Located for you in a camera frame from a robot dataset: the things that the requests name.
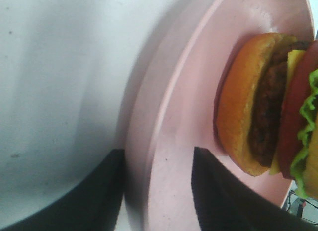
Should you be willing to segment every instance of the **hamburger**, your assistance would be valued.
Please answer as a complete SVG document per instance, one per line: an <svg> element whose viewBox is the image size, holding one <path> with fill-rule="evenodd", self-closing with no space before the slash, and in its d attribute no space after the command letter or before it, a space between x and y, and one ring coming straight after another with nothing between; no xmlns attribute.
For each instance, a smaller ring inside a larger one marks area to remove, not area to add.
<svg viewBox="0 0 318 231"><path fill-rule="evenodd" d="M235 57L222 87L216 127L244 172L294 179L318 198L318 41L265 33Z"/></svg>

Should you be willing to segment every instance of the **black object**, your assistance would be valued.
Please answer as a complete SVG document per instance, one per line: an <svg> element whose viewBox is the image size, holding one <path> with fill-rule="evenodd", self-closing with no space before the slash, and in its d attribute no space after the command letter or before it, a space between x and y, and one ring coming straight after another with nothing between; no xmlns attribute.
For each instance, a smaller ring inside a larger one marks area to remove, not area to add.
<svg viewBox="0 0 318 231"><path fill-rule="evenodd" d="M192 192L202 231L317 231L233 176L205 148L194 149Z"/></svg>
<svg viewBox="0 0 318 231"><path fill-rule="evenodd" d="M124 191L124 150L112 150L76 188L1 231L113 231Z"/></svg>

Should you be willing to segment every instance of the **green lettuce leaf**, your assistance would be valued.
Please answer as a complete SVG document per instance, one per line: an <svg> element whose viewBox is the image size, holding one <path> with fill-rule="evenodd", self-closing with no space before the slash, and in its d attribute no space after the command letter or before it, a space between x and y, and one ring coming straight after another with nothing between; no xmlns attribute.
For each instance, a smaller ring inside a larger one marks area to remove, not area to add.
<svg viewBox="0 0 318 231"><path fill-rule="evenodd" d="M309 85L311 88L311 95L305 100L300 108L300 114L306 119L307 125L298 132L297 137L303 143L303 148L294 158L290 174L295 178L297 183L296 194L301 198L308 198L305 192L303 181L303 172L306 169L306 159L308 156L308 146L311 139L312 131L315 129L315 120L318 111L318 69L311 72L309 75Z"/></svg>

